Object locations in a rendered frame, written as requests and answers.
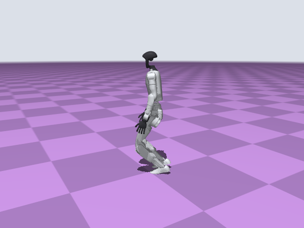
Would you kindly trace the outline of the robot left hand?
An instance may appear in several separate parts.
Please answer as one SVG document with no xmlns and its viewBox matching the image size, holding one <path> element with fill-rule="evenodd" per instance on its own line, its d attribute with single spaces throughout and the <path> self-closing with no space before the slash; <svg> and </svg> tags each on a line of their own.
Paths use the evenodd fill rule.
<svg viewBox="0 0 304 228">
<path fill-rule="evenodd" d="M 143 115 L 143 116 L 144 116 L 144 115 Z M 149 120 L 149 118 L 150 118 L 150 117 L 148 117 L 148 120 Z M 140 121 L 140 122 L 135 126 L 135 127 L 137 127 L 137 126 L 139 125 L 136 131 L 138 132 L 138 130 L 139 130 L 139 133 L 140 133 L 140 130 L 142 129 L 142 130 L 141 130 L 141 134 L 142 134 L 142 132 L 143 132 L 143 134 L 144 134 L 144 133 L 145 133 L 145 128 L 146 128 L 146 125 L 147 125 L 146 122 L 148 122 L 148 120 L 146 121 L 146 120 L 144 120 L 143 117 L 142 117 L 142 121 Z M 140 129 L 139 129 L 139 128 L 140 128 Z M 143 129 L 144 129 L 144 131 L 143 131 Z"/>
</svg>

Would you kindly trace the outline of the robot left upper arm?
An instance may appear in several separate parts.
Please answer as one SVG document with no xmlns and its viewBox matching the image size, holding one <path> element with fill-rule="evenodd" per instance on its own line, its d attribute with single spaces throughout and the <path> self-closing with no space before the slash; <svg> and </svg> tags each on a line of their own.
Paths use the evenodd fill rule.
<svg viewBox="0 0 304 228">
<path fill-rule="evenodd" d="M 154 72 L 147 74 L 147 80 L 149 83 L 149 90 L 152 95 L 154 95 L 154 101 L 157 99 L 157 89 L 156 89 L 156 74 Z"/>
</svg>

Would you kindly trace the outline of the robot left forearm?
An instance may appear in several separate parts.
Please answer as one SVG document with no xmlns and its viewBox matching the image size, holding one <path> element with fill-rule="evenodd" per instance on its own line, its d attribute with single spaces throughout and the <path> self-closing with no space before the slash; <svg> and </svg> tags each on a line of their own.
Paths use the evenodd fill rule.
<svg viewBox="0 0 304 228">
<path fill-rule="evenodd" d="M 152 109 L 153 107 L 155 106 L 154 104 L 154 95 L 150 94 L 148 96 L 148 103 L 147 103 L 147 107 L 146 107 L 146 110 L 145 110 L 145 114 L 143 116 L 143 119 L 144 120 L 148 120 L 148 117 L 150 116 L 150 114 L 152 113 Z"/>
</svg>

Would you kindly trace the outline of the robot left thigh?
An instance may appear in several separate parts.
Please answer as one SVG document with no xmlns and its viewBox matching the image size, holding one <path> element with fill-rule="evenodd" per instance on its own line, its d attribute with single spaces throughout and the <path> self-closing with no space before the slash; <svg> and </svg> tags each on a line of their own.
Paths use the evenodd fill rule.
<svg viewBox="0 0 304 228">
<path fill-rule="evenodd" d="M 147 135 L 150 133 L 152 127 L 156 128 L 159 123 L 160 123 L 160 116 L 159 115 L 151 115 L 148 122 L 146 122 L 146 128 L 145 128 L 145 133 L 143 134 L 143 131 L 142 131 L 142 134 L 141 134 L 141 130 L 140 130 L 140 133 L 138 132 L 137 136 L 136 136 L 136 141 L 135 141 L 135 148 L 137 145 L 139 144 L 142 144 L 145 148 L 146 148 L 146 145 L 144 142 L 142 142 L 142 140 L 144 140 Z M 152 127 L 151 127 L 152 126 Z"/>
</svg>

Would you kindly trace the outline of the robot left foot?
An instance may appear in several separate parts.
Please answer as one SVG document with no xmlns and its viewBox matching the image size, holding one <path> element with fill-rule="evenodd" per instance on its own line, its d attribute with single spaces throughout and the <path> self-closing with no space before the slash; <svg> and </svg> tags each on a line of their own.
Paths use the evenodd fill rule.
<svg viewBox="0 0 304 228">
<path fill-rule="evenodd" d="M 163 169 L 160 169 L 160 168 L 157 167 L 156 169 L 150 171 L 150 173 L 152 173 L 152 174 L 160 174 L 160 173 L 163 173 L 163 172 L 169 172 L 170 171 L 170 168 L 167 165 L 165 165 L 164 168 L 162 167 Z"/>
</svg>

